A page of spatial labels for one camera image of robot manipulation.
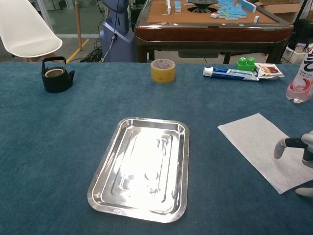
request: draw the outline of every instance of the paper towel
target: paper towel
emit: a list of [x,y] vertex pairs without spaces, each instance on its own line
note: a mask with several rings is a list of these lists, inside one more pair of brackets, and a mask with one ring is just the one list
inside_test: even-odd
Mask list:
[[274,158],[276,143],[288,136],[260,113],[218,128],[279,194],[313,179],[313,169],[301,162],[303,149],[286,148]]

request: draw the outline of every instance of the snack package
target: snack package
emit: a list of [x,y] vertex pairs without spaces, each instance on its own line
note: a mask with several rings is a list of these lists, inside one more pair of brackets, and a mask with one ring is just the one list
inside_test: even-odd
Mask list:
[[304,49],[307,45],[305,43],[297,43],[297,45],[295,46],[294,51],[297,53],[302,53],[304,52]]
[[259,79],[277,79],[284,77],[275,64],[255,63]]

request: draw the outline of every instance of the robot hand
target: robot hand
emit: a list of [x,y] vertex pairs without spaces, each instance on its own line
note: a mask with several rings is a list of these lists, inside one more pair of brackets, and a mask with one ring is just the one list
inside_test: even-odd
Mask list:
[[313,131],[308,134],[304,134],[301,137],[303,143],[307,145],[304,149],[302,163],[310,168],[313,168]]
[[[281,158],[286,147],[304,148],[302,163],[313,168],[313,131],[304,134],[301,138],[287,138],[280,140],[274,150],[274,157]],[[297,188],[298,195],[313,197],[313,188]]]
[[308,145],[308,150],[313,153],[313,131],[311,131],[308,134],[304,134],[301,137],[301,140],[303,143],[306,143]]
[[[308,134],[304,134],[301,137],[301,140],[303,143],[308,145],[308,148],[307,148],[308,153],[307,154],[312,155],[312,153],[313,153],[313,131],[311,131]],[[313,161],[312,160],[309,162],[308,161],[305,162],[305,161],[306,160],[303,157],[303,159],[302,159],[303,164],[305,164],[308,167],[313,168]],[[313,188],[297,188],[295,190],[295,193],[298,195],[301,195],[301,196],[313,197]]]

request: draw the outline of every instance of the stainless steel tray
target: stainless steel tray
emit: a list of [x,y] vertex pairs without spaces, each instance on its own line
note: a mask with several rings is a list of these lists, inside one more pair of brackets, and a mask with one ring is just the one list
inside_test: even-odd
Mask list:
[[88,189],[97,211],[170,223],[187,207],[189,129],[178,121],[121,120]]

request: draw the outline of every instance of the toothpaste tube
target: toothpaste tube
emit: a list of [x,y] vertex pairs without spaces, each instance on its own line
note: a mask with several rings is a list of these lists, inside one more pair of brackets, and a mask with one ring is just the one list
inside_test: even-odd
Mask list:
[[254,75],[252,72],[243,70],[231,70],[224,68],[210,67],[203,69],[203,75],[216,78],[228,78],[236,80],[249,80],[249,81],[259,81],[258,75]]

